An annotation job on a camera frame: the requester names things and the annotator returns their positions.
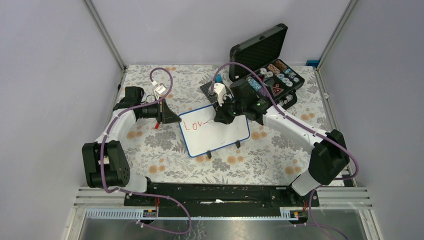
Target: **table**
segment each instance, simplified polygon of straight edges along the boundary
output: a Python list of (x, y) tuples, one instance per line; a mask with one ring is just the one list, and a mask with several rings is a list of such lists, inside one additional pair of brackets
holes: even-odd
[[(166, 68), (172, 74), (174, 86), (167, 104), (176, 114), (209, 105), (199, 87), (209, 82), (219, 65), (129, 65), (123, 88), (142, 87), (147, 94), (153, 86), (149, 80), (154, 68)], [(297, 91), (297, 103), (287, 111), (306, 123), (330, 130), (314, 69), (295, 66), (304, 79)], [(221, 71), (228, 74), (228, 68)], [(169, 86), (168, 74), (156, 71), (153, 79)], [(119, 94), (117, 102), (125, 95)], [(250, 138), (212, 152), (212, 158), (188, 156), (177, 123), (161, 124), (154, 129), (154, 119), (139, 119), (122, 141), (131, 172), (149, 177), (153, 182), (288, 185), (308, 169), (310, 156), (283, 134), (249, 121)], [(343, 186), (333, 181), (332, 186)]]

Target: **toolbox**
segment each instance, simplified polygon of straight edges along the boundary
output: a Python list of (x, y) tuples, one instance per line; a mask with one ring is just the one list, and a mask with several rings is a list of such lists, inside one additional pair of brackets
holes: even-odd
[[(229, 52), (230, 62), (241, 63), (258, 74), (274, 101), (281, 103), (284, 109), (297, 102), (296, 90), (305, 82), (303, 77), (279, 59), (287, 29), (286, 25), (280, 23), (233, 46)], [(258, 80), (241, 66), (230, 65), (229, 78), (233, 82), (245, 79), (259, 95), (266, 94)]]

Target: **red letter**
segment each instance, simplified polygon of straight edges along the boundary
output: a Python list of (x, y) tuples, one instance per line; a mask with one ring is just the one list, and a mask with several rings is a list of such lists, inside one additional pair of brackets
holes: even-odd
[(186, 122), (185, 121), (182, 121), (182, 122), (184, 123), (185, 130), (190, 130), (190, 129), (187, 129)]

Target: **blue whiteboard border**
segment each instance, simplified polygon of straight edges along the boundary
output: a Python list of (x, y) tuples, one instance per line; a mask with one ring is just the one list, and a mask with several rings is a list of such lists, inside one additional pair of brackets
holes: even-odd
[[(181, 117), (181, 116), (182, 116), (182, 115), (184, 115), (184, 114), (189, 114), (189, 113), (191, 113), (191, 112), (194, 112), (194, 111), (197, 111), (197, 110), (200, 110), (200, 109), (208, 108), (208, 107), (213, 106), (213, 105), (214, 105), (214, 104), (212, 103), (212, 104), (209, 104), (209, 105), (206, 105), (206, 106), (202, 106), (202, 107), (200, 107), (200, 108), (193, 109), (193, 110), (191, 110), (191, 111), (187, 111), (187, 112), (181, 113), (180, 115), (178, 115), (178, 117)], [(246, 116), (244, 116), (244, 118), (246, 119), (247, 132), (249, 133), (249, 135), (248, 135), (246, 138), (244, 138), (244, 139), (240, 139), (240, 140), (239, 140), (240, 142), (241, 142), (241, 141), (244, 141), (244, 140), (246, 140), (246, 139), (248, 139), (248, 138), (250, 138), (250, 136), (251, 136), (251, 129), (249, 128), (249, 122), (248, 122), (248, 119), (246, 118)], [(188, 156), (189, 156), (190, 158), (195, 158), (195, 157), (198, 157), (198, 156), (200, 156), (200, 155), (206, 154), (206, 153), (207, 153), (207, 151), (205, 151), (204, 153), (198, 154), (198, 155), (196, 155), (196, 156), (192, 156), (192, 155), (190, 155), (190, 151), (189, 151), (189, 148), (187, 147), (187, 143), (186, 143), (186, 138), (184, 137), (183, 128), (181, 127), (181, 122), (179, 122), (179, 123), (178, 123), (178, 125), (179, 125), (179, 130), (181, 131), (182, 139), (184, 140), (185, 148), (187, 149)], [(222, 148), (225, 148), (225, 147), (227, 147), (227, 146), (233, 145), (233, 144), (235, 144), (235, 143), (236, 143), (236, 142), (229, 143), (229, 144), (227, 144), (227, 145), (220, 146), (220, 147), (218, 147), (218, 148), (211, 149), (211, 150), (209, 150), (209, 151), (211, 151), (211, 152), (212, 152), (212, 151), (215, 151), (215, 150), (218, 150), (218, 149), (222, 149)]]

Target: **black case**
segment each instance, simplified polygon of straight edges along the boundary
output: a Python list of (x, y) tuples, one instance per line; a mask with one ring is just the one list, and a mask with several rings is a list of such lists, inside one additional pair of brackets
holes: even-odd
[[(274, 80), (273, 85), (268, 86), (267, 90), (273, 96), (276, 102), (282, 102), (283, 108), (287, 109), (297, 102), (296, 90), (299, 89), (305, 82), (305, 79), (289, 67), (281, 59), (278, 59), (283, 47), (284, 39), (287, 33), (287, 26), (283, 23), (276, 25), (275, 27), (258, 34), (249, 40), (246, 40), (240, 44), (237, 44), (229, 51), (230, 62), (237, 62), (246, 65), (252, 69), (255, 73), (259, 73), (259, 69), (267, 69), (269, 64), (275, 63), (277, 60), (281, 61), (292, 73), (291, 77), (286, 74), (283, 70), (285, 78), (288, 78), (293, 86), (287, 86), (282, 82), (275, 74), (272, 76)], [(229, 67), (229, 78), (231, 81), (237, 81), (239, 79), (245, 79), (251, 74), (238, 65), (230, 65)]]

